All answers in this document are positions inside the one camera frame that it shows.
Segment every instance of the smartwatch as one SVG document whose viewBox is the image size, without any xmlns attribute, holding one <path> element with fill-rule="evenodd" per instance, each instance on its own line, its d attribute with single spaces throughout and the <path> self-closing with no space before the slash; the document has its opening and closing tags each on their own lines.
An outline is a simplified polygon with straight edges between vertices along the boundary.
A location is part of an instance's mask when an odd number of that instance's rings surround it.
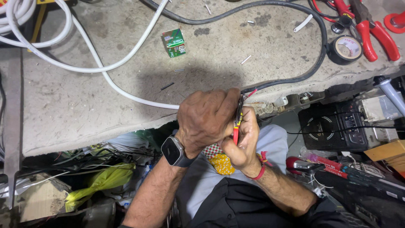
<svg viewBox="0 0 405 228">
<path fill-rule="evenodd" d="M 162 145 L 162 153 L 171 166 L 189 167 L 197 158 L 189 159 L 184 154 L 183 145 L 175 136 L 169 136 Z"/>
</svg>

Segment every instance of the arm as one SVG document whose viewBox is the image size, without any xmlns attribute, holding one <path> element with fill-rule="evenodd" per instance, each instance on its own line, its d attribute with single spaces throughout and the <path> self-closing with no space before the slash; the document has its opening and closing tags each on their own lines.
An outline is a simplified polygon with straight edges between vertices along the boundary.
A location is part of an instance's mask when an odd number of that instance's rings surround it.
<svg viewBox="0 0 405 228">
<path fill-rule="evenodd" d="M 239 95 L 237 88 L 227 93 L 197 91 L 180 104 L 176 137 L 187 158 L 197 157 L 206 146 L 231 134 L 233 126 L 229 122 Z M 163 156 L 139 188 L 122 224 L 134 228 L 161 227 L 186 171 L 187 168 L 170 166 Z"/>
<path fill-rule="evenodd" d="M 252 107 L 243 107 L 242 112 L 242 138 L 238 146 L 232 139 L 226 138 L 221 143 L 221 148 L 235 169 L 247 177 L 255 178 L 262 169 L 262 164 L 256 156 L 259 126 Z M 305 214 L 317 200 L 313 192 L 271 167 L 265 167 L 263 176 L 257 182 L 277 207 L 293 216 Z"/>
</svg>

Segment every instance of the green box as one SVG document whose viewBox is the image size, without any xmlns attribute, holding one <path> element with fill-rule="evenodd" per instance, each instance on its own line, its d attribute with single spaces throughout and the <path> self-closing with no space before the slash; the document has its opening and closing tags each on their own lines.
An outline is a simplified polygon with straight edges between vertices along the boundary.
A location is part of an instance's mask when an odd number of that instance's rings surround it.
<svg viewBox="0 0 405 228">
<path fill-rule="evenodd" d="M 184 39 L 179 28 L 162 34 L 170 58 L 185 54 Z"/>
</svg>

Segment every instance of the red thread bracelet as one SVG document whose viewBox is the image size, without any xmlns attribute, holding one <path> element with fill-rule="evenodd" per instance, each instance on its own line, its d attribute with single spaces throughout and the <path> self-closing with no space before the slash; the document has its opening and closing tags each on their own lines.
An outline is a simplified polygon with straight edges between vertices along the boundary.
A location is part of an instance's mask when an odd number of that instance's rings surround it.
<svg viewBox="0 0 405 228">
<path fill-rule="evenodd" d="M 250 178 L 250 177 L 249 177 L 250 179 L 256 181 L 256 180 L 260 179 L 260 177 L 263 176 L 264 170 L 265 170 L 265 168 L 266 168 L 266 166 L 265 166 L 264 163 L 268 164 L 269 166 L 273 166 L 270 162 L 267 161 L 267 159 L 266 159 L 266 152 L 267 152 L 267 151 L 262 151 L 262 152 L 260 152 L 261 154 L 256 154 L 257 157 L 259 158 L 260 162 L 262 163 L 262 169 L 260 170 L 260 173 L 259 173 L 259 175 L 258 175 L 257 177 L 255 177 L 255 178 Z"/>
<path fill-rule="evenodd" d="M 258 180 L 258 179 L 260 179 L 260 177 L 263 176 L 264 169 L 265 169 L 265 166 L 262 164 L 262 169 L 260 170 L 259 175 L 258 175 L 257 177 L 255 177 L 255 178 L 251 178 L 251 179 L 252 179 L 252 180 L 255 180 L 255 181 Z"/>
</svg>

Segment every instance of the small cardboard box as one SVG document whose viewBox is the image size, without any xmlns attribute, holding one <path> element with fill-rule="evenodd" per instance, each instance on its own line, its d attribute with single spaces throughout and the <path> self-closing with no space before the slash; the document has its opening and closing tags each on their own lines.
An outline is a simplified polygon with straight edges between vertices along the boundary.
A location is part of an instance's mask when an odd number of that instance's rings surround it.
<svg viewBox="0 0 405 228">
<path fill-rule="evenodd" d="M 179 28 L 162 34 L 170 58 L 185 54 L 184 39 Z"/>
<path fill-rule="evenodd" d="M 371 160 L 385 160 L 405 178 L 405 140 L 397 140 L 364 152 Z"/>
</svg>

